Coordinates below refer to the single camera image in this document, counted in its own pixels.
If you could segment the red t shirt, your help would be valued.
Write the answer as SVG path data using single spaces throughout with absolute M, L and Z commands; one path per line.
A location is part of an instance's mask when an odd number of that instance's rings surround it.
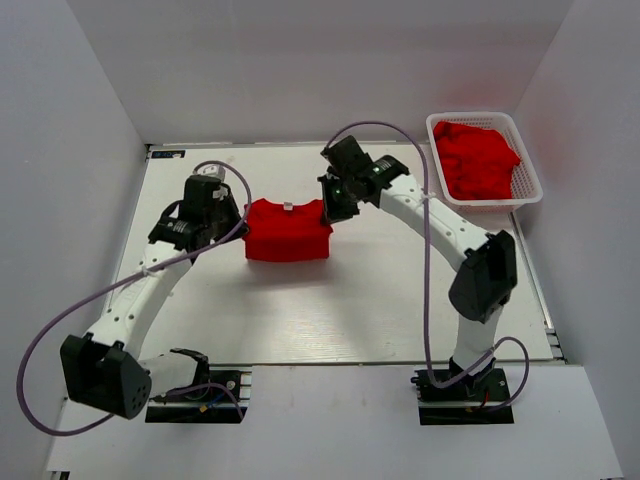
M 243 237 L 245 258 L 269 263 L 325 260 L 330 255 L 333 229 L 323 220 L 324 204 L 273 203 L 260 198 L 251 203 Z

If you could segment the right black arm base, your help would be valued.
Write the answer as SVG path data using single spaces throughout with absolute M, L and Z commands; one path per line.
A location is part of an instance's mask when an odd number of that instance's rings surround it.
M 434 387 L 426 370 L 416 370 L 411 378 L 418 399 L 421 426 L 507 425 L 514 423 L 511 406 L 496 409 L 510 398 L 505 372 L 491 371 L 478 386 L 464 384 L 447 389 Z

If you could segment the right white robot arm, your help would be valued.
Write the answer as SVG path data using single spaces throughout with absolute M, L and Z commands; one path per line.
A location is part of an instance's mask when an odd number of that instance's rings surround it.
M 328 162 L 318 179 L 325 223 L 349 220 L 369 203 L 420 234 L 454 271 L 448 298 L 459 320 L 451 384 L 459 396 L 477 397 L 488 385 L 498 320 L 517 284 L 514 238 L 504 230 L 490 233 L 428 197 L 406 165 L 390 155 L 372 160 L 353 136 L 321 154 Z

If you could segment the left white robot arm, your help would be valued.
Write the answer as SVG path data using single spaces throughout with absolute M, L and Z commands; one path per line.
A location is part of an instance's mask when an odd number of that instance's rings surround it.
M 212 378 L 206 355 L 174 347 L 143 360 L 141 348 L 201 249 L 246 231 L 223 174 L 188 177 L 182 199 L 167 207 L 151 230 L 133 279 L 117 288 L 107 311 L 83 336 L 70 335 L 63 342 L 60 356 L 70 399 L 133 419 L 148 400 L 171 391 L 191 399 L 205 396 Z

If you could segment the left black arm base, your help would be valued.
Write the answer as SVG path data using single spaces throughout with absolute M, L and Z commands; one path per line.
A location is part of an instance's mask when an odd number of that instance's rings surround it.
M 151 378 L 150 424 L 239 424 L 251 395 L 249 367 L 215 366 L 206 355 L 175 348 L 141 362 Z

